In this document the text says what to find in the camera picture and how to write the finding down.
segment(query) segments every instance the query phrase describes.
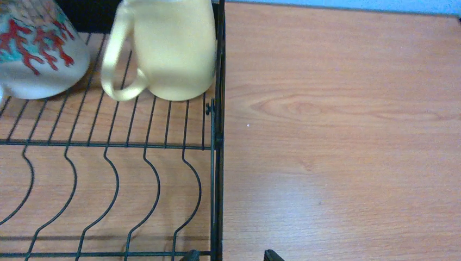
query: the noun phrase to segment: table surface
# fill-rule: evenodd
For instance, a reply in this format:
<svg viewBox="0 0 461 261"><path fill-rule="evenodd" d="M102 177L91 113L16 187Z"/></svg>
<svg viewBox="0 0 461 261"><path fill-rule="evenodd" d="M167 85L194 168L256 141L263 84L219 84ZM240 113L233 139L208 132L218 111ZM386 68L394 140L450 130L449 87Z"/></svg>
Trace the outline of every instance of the table surface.
<svg viewBox="0 0 461 261"><path fill-rule="evenodd" d="M413 14L443 14L459 16L461 2L453 0L229 0L229 2L299 5L314 8L344 8Z"/></svg>
<svg viewBox="0 0 461 261"><path fill-rule="evenodd" d="M461 259L461 26L454 18L229 3L225 126L225 260L262 260L272 248L289 260ZM92 67L103 37L93 35ZM124 49L120 74L129 57ZM127 83L136 63L128 68ZM86 86L89 91L84 95ZM209 101L213 92L207 93ZM84 100L77 117L80 102ZM98 118L95 111L99 107ZM168 103L152 95L116 103L99 73L85 76L63 106L54 139L163 142ZM1 118L9 135L24 102ZM47 139L63 96L48 100L33 139ZM202 140L202 100L189 104L187 141ZM31 132L43 101L31 101L11 134ZM181 144L186 104L173 103L168 141ZM73 123L76 130L70 134ZM209 144L209 118L205 143ZM169 251L174 231L197 201L197 215L179 234L177 251L209 245L209 151L0 146L0 252L24 252L38 227L34 252L76 251L82 230L120 191L112 210L86 233L83 251Z"/></svg>
<svg viewBox="0 0 461 261"><path fill-rule="evenodd" d="M225 260L461 259L461 25L226 5Z"/></svg>

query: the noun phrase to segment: wire rack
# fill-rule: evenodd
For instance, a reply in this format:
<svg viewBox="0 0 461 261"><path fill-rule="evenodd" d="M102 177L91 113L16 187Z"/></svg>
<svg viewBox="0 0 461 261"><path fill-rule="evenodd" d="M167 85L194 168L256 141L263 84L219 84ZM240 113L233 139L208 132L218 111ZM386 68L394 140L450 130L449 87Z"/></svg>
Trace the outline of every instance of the wire rack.
<svg viewBox="0 0 461 261"><path fill-rule="evenodd" d="M8 97L1 107L0 258L78 260L104 257L127 260L131 257L148 257L152 260L157 257L161 260L165 258L175 260L175 257L182 257L181 260L198 260L199 256L208 256L210 260L221 260L226 62L224 0L213 3L217 32L216 84L200 98L183 103L163 101L151 94L142 94L132 102L119 103L109 99L99 85L98 68L119 1L79 1L78 5L72 1L57 2L68 14L76 29L82 32L81 36L92 50L92 64L83 79L61 95L37 101ZM94 17L97 22L82 17ZM126 53L126 63L121 63L123 66L120 73L121 88L125 82L130 82L130 71L136 67L131 50L128 49ZM85 151L75 156L79 148ZM140 150L141 153L132 154L128 149ZM167 152L175 154L176 151L180 156L175 159L170 159L171 156L168 154L166 158L156 160L160 163L170 163L170 165L164 164L170 169L163 166L160 170L159 164L152 160L153 155ZM203 160L199 161L189 156L191 151L202 153L208 151L208 156L205 158L208 159L206 160L208 165L203 167ZM128 167L125 169L129 169L134 176L144 173L149 181L133 183L136 177L130 179L124 177L121 167L117 167L120 163L113 160L113 154L126 154L127 161L124 161L124 164ZM97 163L92 161L93 157L101 157L101 155L104 161ZM137 167L130 169L130 162L136 161L136 158L142 158L143 166L139 169ZM19 168L15 164L9 167L12 160L21 161L23 167ZM101 162L105 162L106 165L100 166ZM64 165L70 169L70 175L51 174L53 171L59 172L60 166ZM187 169L189 174L183 182L186 185L177 188L173 186L175 181L171 179L178 176L174 174L181 168ZM91 209L87 205L91 202L83 204L75 202L78 188L85 185L86 177L91 175L94 177L93 172L107 178L97 177L98 182L92 185L95 191L106 195L107 200L106 205L98 213L87 213L86 211ZM116 222L120 219L112 212L117 208L117 199L121 197L125 184L123 179L129 180L128 183L131 182L132 187L139 184L139 187L153 194L149 199L151 205L143 208L143 218L139 217L133 221L134 223L131 222L134 225L130 227L127 234L92 235L92 231L97 228L102 229L101 227L110 222L117 227ZM179 192L194 187L193 193L187 195L188 203L177 199L177 202L172 200L170 204L170 207L177 205L182 210L182 216L175 216L176 214L168 216L169 214L164 212L165 209L160 209L160 191L161 189L164 191L164 187ZM40 193L47 195L48 191L55 191L53 195L62 194L64 200L55 202L53 198L37 196ZM125 204L124 212L128 212L133 201L138 200L140 199L132 199L129 204ZM76 204L80 206L77 212L70 207ZM36 222L33 218L23 219L42 215L45 211L41 206L58 207L55 207L52 214L45 215L46 222L37 223L39 221ZM155 248L156 243L155 240L151 240L144 244L146 249L137 251L136 249L141 247L133 246L134 242L149 238L147 235L139 236L137 239L138 232L145 227L155 227L155 223L150 225L148 223L149 219L156 219L155 216L159 211L163 212L160 215L167 216L169 219L180 220L172 235L166 237L169 246L161 251L150 251ZM93 218L81 221L87 214ZM206 244L198 244L198 246L206 248L196 250L197 247L193 244L183 242L188 238L193 241L194 236L185 236L184 240L179 238L181 233L192 226L192 223L199 222L206 223L199 228L201 232L205 230L207 236L202 240ZM80 226L83 229L76 231L71 228L70 223L82 223ZM110 247L104 251L85 250L95 240L110 240L114 237L121 238L119 240L123 242L121 250L113 251ZM67 244L66 240L69 239L72 239L74 244ZM182 250L178 250L178 245L181 245ZM56 249L68 250L73 247L72 251L56 251Z"/></svg>

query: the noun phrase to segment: yellow mug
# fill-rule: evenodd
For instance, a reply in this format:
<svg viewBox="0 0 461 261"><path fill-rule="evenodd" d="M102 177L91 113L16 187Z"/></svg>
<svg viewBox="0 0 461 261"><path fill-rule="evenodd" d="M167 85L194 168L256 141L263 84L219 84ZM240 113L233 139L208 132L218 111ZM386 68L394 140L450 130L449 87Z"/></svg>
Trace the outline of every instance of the yellow mug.
<svg viewBox="0 0 461 261"><path fill-rule="evenodd" d="M135 81L114 90L125 39L138 61ZM104 91L127 101L144 89L169 101L204 93L215 74L216 35L210 0L124 0L117 7L101 67Z"/></svg>

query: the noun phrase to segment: red coral pattern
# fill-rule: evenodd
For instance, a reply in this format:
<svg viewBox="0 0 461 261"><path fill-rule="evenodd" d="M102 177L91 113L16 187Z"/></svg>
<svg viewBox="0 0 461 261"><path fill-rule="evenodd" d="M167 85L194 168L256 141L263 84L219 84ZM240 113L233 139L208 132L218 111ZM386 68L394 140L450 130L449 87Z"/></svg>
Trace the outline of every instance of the red coral pattern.
<svg viewBox="0 0 461 261"><path fill-rule="evenodd" d="M36 36L32 42L33 45L38 45L39 54L47 61L50 67L57 71L59 70L56 66L56 62L58 59L49 53L50 49L53 51L58 51L59 57L64 61L67 67L70 67L74 64L74 60L72 57L67 55L63 50L63 45L65 45L65 40L67 40L67 35L70 39L74 40L75 36L71 34L71 32L67 29L65 24L60 23L58 21L53 21L53 24L59 29L58 34L57 31L54 29L50 30L43 30L41 27L36 28ZM27 27L19 26L14 19L9 20L9 32L0 34L0 52L5 50L11 53L11 48L9 46L10 42L13 42L16 45L17 50L22 56L22 61L24 65L30 68L35 75L40 75L40 72L31 64L31 60L35 60L40 64L44 64L45 61L40 57L31 55L24 45L27 45L27 39L22 37L19 33L23 34L31 34L32 30ZM46 39L51 40L52 45L50 46Z"/></svg>
<svg viewBox="0 0 461 261"><path fill-rule="evenodd" d="M69 32L68 28L66 27L65 24L63 23L60 23L56 20L53 21L53 24L59 28L59 31L61 32L61 36L64 38L64 40L67 40L67 36L64 32L67 32L67 34L69 35L69 37L74 40L75 37L71 34L71 32Z"/></svg>
<svg viewBox="0 0 461 261"><path fill-rule="evenodd" d="M25 48L24 44L27 44L27 39L24 37L21 37L19 35L19 32L23 34L31 34L32 30L25 28L25 27L20 27L16 24L15 20L11 19L9 21L9 27L10 30L9 32L0 34L0 51L5 50L9 53L11 53L11 48L8 45L9 42L14 41L17 47L17 50L22 56L22 62L24 65L26 65L28 68L30 68L35 75L39 75L40 72L31 64L30 60L35 60L41 64L45 63L40 57L31 55Z"/></svg>

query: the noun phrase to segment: mug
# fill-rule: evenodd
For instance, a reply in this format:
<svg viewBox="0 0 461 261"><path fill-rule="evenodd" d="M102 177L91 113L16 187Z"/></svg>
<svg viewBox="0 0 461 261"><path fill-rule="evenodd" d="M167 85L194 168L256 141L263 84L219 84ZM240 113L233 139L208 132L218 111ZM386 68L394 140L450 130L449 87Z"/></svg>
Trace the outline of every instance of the mug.
<svg viewBox="0 0 461 261"><path fill-rule="evenodd" d="M40 99L59 94L86 73L90 52L53 0L0 0L0 88Z"/></svg>
<svg viewBox="0 0 461 261"><path fill-rule="evenodd" d="M134 82L114 90L116 65L130 36L138 61ZM124 0L101 67L101 84L114 100L127 101L144 89L169 101L204 93L215 74L216 34L210 0Z"/></svg>

